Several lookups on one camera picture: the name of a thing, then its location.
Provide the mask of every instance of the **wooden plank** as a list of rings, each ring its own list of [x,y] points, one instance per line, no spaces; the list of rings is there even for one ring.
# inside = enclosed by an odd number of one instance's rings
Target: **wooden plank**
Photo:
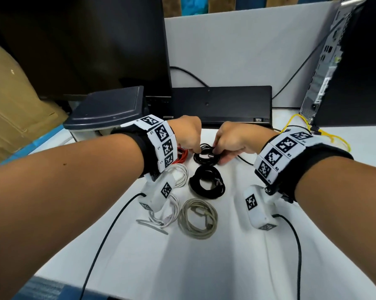
[[[181,17],[181,0],[163,0],[165,18]]]
[[[235,0],[209,0],[209,13],[234,11]]]
[[[266,7],[285,6],[297,4],[298,0],[267,0]]]

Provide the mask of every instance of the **black flat device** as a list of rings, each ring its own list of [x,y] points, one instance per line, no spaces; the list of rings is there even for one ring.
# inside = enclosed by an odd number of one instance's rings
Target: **black flat device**
[[[271,86],[173,88],[170,111],[174,118],[196,115],[208,128],[225,121],[271,127]]]

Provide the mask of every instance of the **white plastic device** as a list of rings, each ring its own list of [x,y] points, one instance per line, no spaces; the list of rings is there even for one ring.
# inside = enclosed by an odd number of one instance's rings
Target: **white plastic device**
[[[147,181],[141,191],[146,197],[139,197],[138,201],[146,210],[159,212],[175,188],[175,178],[169,171],[164,171],[156,181],[152,181],[150,175],[147,175]]]
[[[275,213],[274,202],[281,196],[278,192],[269,196],[259,185],[251,185],[244,191],[247,214],[254,228],[270,230],[278,225],[272,215]]]

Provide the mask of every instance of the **beige cable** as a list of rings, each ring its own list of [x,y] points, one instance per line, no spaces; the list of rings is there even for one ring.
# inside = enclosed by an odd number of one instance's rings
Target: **beige cable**
[[[204,230],[189,222],[189,209],[198,216],[205,217],[206,228]],[[218,214],[215,208],[210,203],[202,199],[189,199],[184,203],[178,215],[178,226],[181,228],[181,230],[186,235],[200,240],[210,238],[214,234],[215,230],[217,229],[217,221]]]

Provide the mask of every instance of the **skin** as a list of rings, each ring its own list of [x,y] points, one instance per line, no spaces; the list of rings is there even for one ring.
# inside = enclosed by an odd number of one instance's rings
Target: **skin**
[[[177,142],[200,152],[201,122],[170,120]],[[276,133],[226,122],[214,153],[224,164],[259,153]],[[0,167],[0,300],[11,299],[56,252],[100,218],[139,177],[130,137],[111,135],[27,156]],[[320,161],[296,186],[300,206],[376,284],[376,168],[341,157]]]
[[[260,153],[275,131],[225,122],[215,154],[224,164],[241,152]],[[312,166],[295,189],[300,207],[376,285],[376,167],[343,157]]]

